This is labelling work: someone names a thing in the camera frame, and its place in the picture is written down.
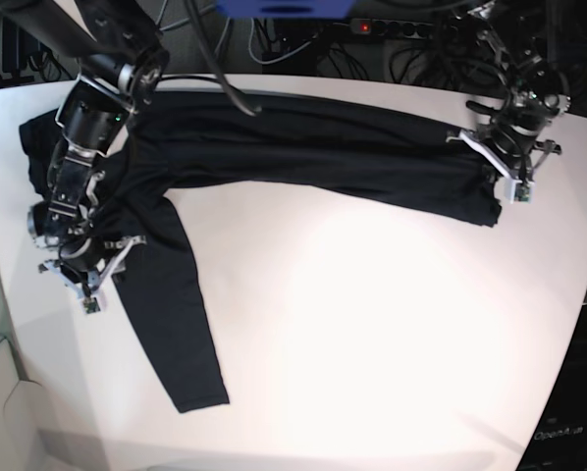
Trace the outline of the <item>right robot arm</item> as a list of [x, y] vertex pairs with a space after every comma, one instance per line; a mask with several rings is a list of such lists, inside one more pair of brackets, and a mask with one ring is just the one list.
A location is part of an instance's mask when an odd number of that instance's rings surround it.
[[150, 104], [169, 63], [162, 31], [134, 1], [79, 1], [79, 26], [54, 1], [0, 1], [0, 13], [75, 59], [80, 72], [55, 123], [62, 140], [49, 167], [49, 192], [28, 213], [28, 231], [55, 258], [39, 266], [70, 288], [87, 313], [101, 311], [98, 293], [120, 274], [145, 235], [105, 240], [94, 232], [103, 210], [96, 195], [104, 179], [97, 161], [108, 155], [121, 130]]

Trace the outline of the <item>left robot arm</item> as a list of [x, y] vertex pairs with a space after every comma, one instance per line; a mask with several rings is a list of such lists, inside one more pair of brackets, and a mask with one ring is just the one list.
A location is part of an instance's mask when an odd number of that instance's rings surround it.
[[466, 106], [485, 121], [449, 134], [504, 179], [507, 199], [528, 202], [535, 175], [561, 147], [541, 134], [566, 114], [587, 72], [587, 1], [461, 1], [434, 17], [436, 51], [454, 84], [474, 67], [502, 102]]

